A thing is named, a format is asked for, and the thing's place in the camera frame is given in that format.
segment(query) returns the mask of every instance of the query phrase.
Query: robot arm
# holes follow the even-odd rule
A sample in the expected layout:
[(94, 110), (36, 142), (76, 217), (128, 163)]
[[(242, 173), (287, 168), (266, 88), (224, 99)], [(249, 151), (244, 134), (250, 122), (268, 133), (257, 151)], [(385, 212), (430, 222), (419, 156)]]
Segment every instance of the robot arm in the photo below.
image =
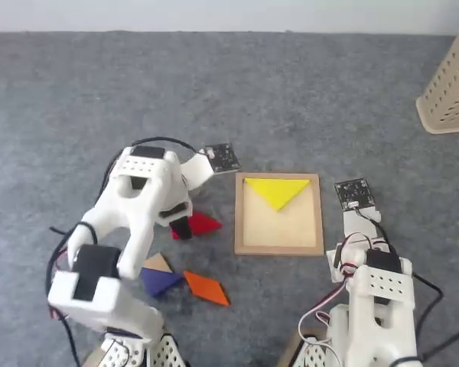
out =
[(160, 313), (134, 298), (122, 279), (138, 277), (155, 223), (171, 226), (192, 215), (189, 190), (215, 174), (237, 169), (230, 145), (206, 147), (186, 164), (162, 148), (125, 148), (82, 222), (93, 227), (99, 241), (119, 227), (129, 229), (129, 240), (122, 251), (87, 245), (93, 241), (91, 231), (77, 226), (67, 243), (71, 271), (55, 274), (48, 294), (50, 305), (98, 331), (121, 329), (140, 336), (145, 344), (159, 340)]
[[(346, 367), (388, 366), (398, 358), (416, 356), (412, 263), (378, 235), (380, 214), (364, 179), (337, 183), (335, 188), (346, 239), (327, 252), (327, 259), (333, 282), (343, 281), (345, 264), (353, 276), (347, 280), (349, 304), (330, 311), (327, 337)], [(327, 354), (326, 365), (337, 367), (332, 357)]]

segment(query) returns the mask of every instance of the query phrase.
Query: purple tangram piece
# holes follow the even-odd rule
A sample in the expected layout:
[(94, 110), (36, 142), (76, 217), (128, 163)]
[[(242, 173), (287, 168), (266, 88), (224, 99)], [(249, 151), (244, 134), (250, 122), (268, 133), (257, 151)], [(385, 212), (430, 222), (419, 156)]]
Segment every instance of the purple tangram piece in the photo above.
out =
[(179, 274), (166, 271), (147, 268), (141, 270), (141, 280), (145, 284), (146, 293), (152, 297), (159, 296), (182, 278)]

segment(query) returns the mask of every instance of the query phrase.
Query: circuit board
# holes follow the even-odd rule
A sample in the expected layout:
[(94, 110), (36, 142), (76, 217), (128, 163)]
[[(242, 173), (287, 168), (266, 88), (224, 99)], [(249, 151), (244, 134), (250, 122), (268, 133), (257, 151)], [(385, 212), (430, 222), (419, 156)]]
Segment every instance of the circuit board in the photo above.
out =
[(231, 144), (208, 145), (204, 153), (215, 174), (234, 172), (240, 169), (238, 158), (235, 156)]
[(344, 212), (376, 205), (365, 178), (336, 183), (335, 191)]

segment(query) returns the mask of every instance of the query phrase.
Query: white wall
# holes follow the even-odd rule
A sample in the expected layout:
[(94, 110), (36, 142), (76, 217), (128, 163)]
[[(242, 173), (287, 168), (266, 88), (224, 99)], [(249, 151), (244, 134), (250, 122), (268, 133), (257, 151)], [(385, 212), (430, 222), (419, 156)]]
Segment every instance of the white wall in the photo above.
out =
[(0, 0), (0, 31), (455, 34), (459, 0)]

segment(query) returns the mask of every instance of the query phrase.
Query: beige basket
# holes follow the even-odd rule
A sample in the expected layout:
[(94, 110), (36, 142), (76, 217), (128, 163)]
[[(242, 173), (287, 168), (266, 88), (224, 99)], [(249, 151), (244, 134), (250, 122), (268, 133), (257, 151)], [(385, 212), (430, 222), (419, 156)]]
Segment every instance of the beige basket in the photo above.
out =
[(416, 106), (428, 132), (459, 132), (459, 36)]

